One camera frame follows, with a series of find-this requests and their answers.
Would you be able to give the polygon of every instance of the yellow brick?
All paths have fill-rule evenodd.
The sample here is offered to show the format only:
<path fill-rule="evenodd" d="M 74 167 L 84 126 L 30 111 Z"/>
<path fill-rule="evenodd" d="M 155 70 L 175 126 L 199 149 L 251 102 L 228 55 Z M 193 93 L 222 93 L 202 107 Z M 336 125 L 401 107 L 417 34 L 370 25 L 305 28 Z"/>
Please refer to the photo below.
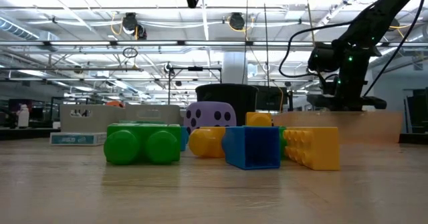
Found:
<path fill-rule="evenodd" d="M 223 158 L 221 139 L 226 133 L 225 127 L 202 127 L 194 130 L 189 137 L 189 148 L 200 157 Z"/>
<path fill-rule="evenodd" d="M 245 125 L 247 126 L 272 126 L 272 115 L 270 113 L 247 112 Z"/>
<path fill-rule="evenodd" d="M 337 128 L 287 128 L 283 135 L 291 160 L 316 171 L 340 170 Z"/>

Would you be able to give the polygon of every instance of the green brick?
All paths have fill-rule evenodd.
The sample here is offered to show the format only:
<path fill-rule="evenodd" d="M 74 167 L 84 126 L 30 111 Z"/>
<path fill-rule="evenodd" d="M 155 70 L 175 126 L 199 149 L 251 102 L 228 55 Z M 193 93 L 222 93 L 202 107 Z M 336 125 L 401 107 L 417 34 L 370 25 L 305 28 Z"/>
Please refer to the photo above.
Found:
<path fill-rule="evenodd" d="M 285 150 L 287 146 L 287 140 L 284 138 L 283 133 L 286 130 L 286 127 L 280 127 L 280 141 L 281 141 L 281 159 L 286 158 Z"/>
<path fill-rule="evenodd" d="M 111 124 L 104 155 L 112 164 L 171 164 L 180 160 L 181 127 Z"/>

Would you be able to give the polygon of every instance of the blue label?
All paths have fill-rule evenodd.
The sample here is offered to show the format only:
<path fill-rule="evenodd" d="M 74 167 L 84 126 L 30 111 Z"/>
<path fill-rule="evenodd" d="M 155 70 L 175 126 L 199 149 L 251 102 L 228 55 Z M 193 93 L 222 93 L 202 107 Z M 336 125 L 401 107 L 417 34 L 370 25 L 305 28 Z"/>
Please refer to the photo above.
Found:
<path fill-rule="evenodd" d="M 52 136 L 52 144 L 94 144 L 94 136 L 57 135 Z"/>

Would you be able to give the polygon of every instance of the bottle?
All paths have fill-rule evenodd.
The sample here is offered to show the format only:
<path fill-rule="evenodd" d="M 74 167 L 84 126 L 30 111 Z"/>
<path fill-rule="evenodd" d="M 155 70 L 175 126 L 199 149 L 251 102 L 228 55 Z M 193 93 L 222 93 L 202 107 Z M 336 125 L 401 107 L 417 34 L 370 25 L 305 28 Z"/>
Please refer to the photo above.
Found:
<path fill-rule="evenodd" d="M 18 128 L 28 127 L 29 112 L 26 104 L 21 105 L 21 110 L 18 112 Z"/>

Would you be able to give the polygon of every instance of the black dot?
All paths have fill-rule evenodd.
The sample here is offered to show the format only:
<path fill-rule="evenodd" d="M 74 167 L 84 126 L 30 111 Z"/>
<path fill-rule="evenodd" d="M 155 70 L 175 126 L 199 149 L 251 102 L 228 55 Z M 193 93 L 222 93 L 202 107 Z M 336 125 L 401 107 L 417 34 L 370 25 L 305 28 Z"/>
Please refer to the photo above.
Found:
<path fill-rule="evenodd" d="M 221 113 L 220 113 L 220 111 L 216 111 L 216 112 L 214 113 L 214 118 L 215 118 L 216 120 L 220 120 L 220 119 L 221 119 Z"/>
<path fill-rule="evenodd" d="M 225 120 L 229 121 L 229 120 L 230 120 L 230 118 L 231 118 L 230 113 L 229 113 L 229 112 L 226 112 L 226 113 L 225 113 Z"/>

